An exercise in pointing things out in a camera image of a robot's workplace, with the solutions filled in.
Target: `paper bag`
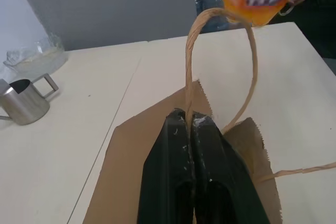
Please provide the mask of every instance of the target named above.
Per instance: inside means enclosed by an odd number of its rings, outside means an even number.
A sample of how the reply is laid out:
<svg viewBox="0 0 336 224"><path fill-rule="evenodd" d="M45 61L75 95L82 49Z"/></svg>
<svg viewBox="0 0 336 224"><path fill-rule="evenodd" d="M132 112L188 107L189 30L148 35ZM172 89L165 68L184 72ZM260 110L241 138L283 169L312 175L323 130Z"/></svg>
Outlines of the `paper bag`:
<svg viewBox="0 0 336 224"><path fill-rule="evenodd" d="M281 205L275 179L256 182L258 178L273 173L257 125L252 118L247 118L226 132L224 138L245 161L269 222L281 224Z"/></svg>
<svg viewBox="0 0 336 224"><path fill-rule="evenodd" d="M193 82L193 92L194 111L212 115L208 100L198 82ZM84 224L136 224L143 164L166 116L174 108L185 110L184 89L115 129ZM253 161L247 159L247 165L251 166L253 163L254 174L259 175L264 171L268 172L270 166L267 154L263 152L262 141L257 137L252 124L253 122L248 119L230 130L225 137L239 150L244 150L240 144L248 143L246 139L254 140L258 148L255 148L256 152L253 153L260 156L258 158L253 156ZM256 188L271 223L281 223L280 202L275 181L264 182L256 185Z"/></svg>
<svg viewBox="0 0 336 224"><path fill-rule="evenodd" d="M211 115L198 82L193 90L194 110ZM84 224L137 222L143 163L174 108L185 110L184 89L115 128Z"/></svg>

